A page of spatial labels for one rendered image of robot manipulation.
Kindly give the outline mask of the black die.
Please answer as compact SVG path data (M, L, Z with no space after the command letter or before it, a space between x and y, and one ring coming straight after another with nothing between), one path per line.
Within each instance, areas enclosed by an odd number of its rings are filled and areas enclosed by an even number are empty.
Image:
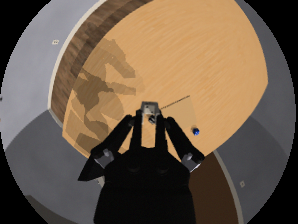
M148 118L148 121L149 121L151 124L154 124L154 115L151 115L151 116Z

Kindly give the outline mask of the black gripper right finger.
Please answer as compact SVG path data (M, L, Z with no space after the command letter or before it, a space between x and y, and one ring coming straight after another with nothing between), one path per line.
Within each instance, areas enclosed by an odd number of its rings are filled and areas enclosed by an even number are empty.
M165 130L181 160L181 163L187 167L190 172L196 170L205 159L204 154L193 146L173 117L163 117L161 110L159 110L158 102L155 102L155 112L156 171L163 174L166 173L170 167L170 157L168 153L168 143Z

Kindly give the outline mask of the beige die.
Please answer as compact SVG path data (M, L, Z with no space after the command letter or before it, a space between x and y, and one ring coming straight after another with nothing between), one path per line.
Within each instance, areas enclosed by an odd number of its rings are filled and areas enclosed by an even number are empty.
M155 102L145 102L145 114L154 114Z

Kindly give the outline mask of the blue die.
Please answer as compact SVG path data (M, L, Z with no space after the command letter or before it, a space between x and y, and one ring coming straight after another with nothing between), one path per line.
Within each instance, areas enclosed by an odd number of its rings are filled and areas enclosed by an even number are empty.
M193 129L193 134L194 134L194 135L199 135L199 132L200 132L200 131L199 131L199 129L198 129L198 128L196 128L196 129Z

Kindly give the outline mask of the tan square mat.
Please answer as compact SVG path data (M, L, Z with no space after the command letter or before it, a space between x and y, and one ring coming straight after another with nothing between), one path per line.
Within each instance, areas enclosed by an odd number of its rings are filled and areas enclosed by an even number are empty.
M197 123L190 96L160 110L164 118L173 117L182 130Z

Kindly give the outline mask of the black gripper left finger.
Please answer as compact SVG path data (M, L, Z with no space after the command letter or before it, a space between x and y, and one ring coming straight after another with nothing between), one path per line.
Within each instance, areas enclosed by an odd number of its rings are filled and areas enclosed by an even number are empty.
M115 155L133 126L126 165L130 172L139 171L141 163L142 116L144 114L144 106L145 101L142 101L140 110L136 110L136 116L126 115L103 142L91 149L90 153L99 166L105 168L107 164L114 160Z

